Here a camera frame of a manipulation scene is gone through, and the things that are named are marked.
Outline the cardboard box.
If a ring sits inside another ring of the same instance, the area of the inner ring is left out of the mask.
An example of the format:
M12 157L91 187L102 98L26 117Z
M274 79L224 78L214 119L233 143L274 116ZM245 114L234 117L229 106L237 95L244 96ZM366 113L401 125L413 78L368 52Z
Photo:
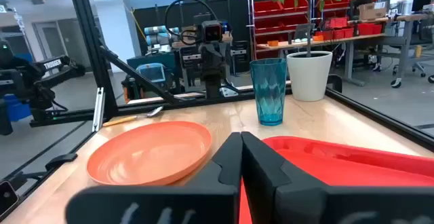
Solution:
M375 2L360 5L359 19L360 20L373 20L377 18L384 18L387 12L387 2Z

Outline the metal spoon with wooden handle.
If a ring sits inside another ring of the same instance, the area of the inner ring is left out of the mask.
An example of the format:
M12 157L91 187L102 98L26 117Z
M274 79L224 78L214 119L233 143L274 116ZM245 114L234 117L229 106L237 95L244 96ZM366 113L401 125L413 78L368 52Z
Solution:
M114 125L122 124L125 122L131 122L131 121L134 121L136 119L154 117L154 116L156 116L156 114L158 114L162 110L163 110L163 107L157 107L156 109L154 109L151 112L146 113L144 115L134 115L134 116L130 116L130 117L124 117L122 119L117 119L117 120L106 122L102 126L103 127L114 126Z

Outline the blue storage bin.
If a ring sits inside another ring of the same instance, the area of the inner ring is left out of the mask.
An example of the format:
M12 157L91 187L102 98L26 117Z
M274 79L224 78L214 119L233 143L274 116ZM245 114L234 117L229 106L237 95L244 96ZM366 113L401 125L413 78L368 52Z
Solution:
M31 109L28 104L23 104L12 94L3 97L6 102L7 116L11 122L17 122L31 115Z

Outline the wooden table with grey legs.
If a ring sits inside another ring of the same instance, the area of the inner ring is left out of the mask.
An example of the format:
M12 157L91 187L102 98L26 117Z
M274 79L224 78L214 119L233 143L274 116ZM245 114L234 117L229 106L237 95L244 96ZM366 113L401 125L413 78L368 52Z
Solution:
M374 38L373 45L376 45L375 50L360 50L359 52L377 57L377 61L381 62L382 57L398 58L399 64L393 69L394 80L391 82L392 88L400 88L403 78L404 69L408 64L418 66L419 62L434 59L434 54L429 56L416 56L416 46L425 45L426 49L434 49L434 24L421 26L421 22L433 20L434 13L426 12L411 15L400 15L393 18L383 17L371 20L350 20L348 23L359 28L361 24L381 23L382 29L385 24L391 22L398 25L403 22L404 27L399 27L402 30L401 36L386 36L379 35Z

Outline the blue faceted plastic cup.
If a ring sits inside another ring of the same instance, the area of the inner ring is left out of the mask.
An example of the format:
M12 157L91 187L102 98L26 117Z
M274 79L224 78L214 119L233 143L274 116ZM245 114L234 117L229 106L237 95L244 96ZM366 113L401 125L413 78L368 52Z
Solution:
M277 126L283 121L287 67L283 58L265 58L250 63L258 121L263 126Z

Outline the silver frame corner bracket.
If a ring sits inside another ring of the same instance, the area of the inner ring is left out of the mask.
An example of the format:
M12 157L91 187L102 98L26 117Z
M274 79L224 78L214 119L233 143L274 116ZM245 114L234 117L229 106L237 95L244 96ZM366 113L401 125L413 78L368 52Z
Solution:
M92 132L98 132L102 127L104 118L104 102L105 93L104 88L98 88L96 93L96 102L94 107L94 117L92 121Z

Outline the black table edge clamp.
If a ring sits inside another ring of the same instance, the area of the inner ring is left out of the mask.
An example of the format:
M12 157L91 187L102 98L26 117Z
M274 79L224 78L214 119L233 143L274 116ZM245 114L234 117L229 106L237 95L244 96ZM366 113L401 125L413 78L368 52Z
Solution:
M50 171L53 168L57 168L65 163L73 162L77 158L76 153L67 153L64 155L59 155L53 159L51 159L46 165L45 169Z

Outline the teal pendant screen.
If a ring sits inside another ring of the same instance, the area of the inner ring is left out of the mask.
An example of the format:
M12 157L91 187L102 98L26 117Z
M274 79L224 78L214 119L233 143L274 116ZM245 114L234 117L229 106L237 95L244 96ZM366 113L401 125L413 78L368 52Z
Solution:
M139 74L143 75L153 83L165 81L165 70L161 63L142 64L136 68Z

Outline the orange plastic plate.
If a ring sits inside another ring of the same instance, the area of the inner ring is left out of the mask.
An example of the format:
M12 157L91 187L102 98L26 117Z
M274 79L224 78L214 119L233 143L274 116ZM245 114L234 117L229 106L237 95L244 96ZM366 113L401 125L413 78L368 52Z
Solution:
M167 185L194 171L211 148L201 124L159 122L110 139L91 154L86 170L102 185Z

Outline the red bin shelf rack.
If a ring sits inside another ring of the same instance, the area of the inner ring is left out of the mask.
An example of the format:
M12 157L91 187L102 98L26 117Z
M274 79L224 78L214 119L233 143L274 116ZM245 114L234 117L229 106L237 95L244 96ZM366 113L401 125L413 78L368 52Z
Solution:
M345 24L349 19L348 10L352 0L325 0L321 10L316 3L313 12L316 18L311 19L313 27L312 42L335 41L353 37L353 29ZM252 58L276 57L276 50L268 50L264 46L270 41L286 41L294 43L297 39L296 28L308 22L307 0L251 1Z

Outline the black box with lens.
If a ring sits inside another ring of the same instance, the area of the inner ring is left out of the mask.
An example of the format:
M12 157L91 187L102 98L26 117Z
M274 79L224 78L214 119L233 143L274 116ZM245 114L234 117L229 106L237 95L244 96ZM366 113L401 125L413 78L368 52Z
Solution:
M19 197L8 181L0 182L0 217L5 215L17 203Z

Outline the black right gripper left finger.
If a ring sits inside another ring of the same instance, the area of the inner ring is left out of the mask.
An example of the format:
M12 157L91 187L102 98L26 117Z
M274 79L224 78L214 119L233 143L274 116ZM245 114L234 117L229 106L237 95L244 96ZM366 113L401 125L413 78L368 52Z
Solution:
M233 132L183 186L98 186L74 195L67 224L238 224L241 134Z

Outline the long wooden workbench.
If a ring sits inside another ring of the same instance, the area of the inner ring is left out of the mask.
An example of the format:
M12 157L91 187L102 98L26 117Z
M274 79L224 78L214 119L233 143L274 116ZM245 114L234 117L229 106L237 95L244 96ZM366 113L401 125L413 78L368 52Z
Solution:
M323 45L335 45L335 44L341 44L344 43L346 46L345 49L345 70L344 70L344 77L343 79L347 81L348 83L351 83L353 85L363 87L365 86L365 82L353 79L353 55L354 55L354 49L355 49L355 41L358 40L365 40L365 39L382 39L386 35L384 33L381 34L375 34L375 35L362 35L362 36L356 36L356 37L349 37L344 39L335 39L335 40L326 40L326 41L313 41L311 42L312 46L323 46ZM291 50L291 49L297 49L297 48L307 48L307 42L299 42L299 43L293 43L289 44L287 41L280 41L277 46L269 46L268 44L257 44L258 48L262 48L265 51L270 50L278 50L279 55L283 56L284 50Z

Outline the white plant pot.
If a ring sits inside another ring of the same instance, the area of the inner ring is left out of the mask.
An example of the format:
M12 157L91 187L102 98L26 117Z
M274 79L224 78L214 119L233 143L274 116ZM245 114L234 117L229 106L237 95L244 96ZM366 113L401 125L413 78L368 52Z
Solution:
M314 102L325 96L332 63L328 51L296 52L286 56L292 94L296 100Z

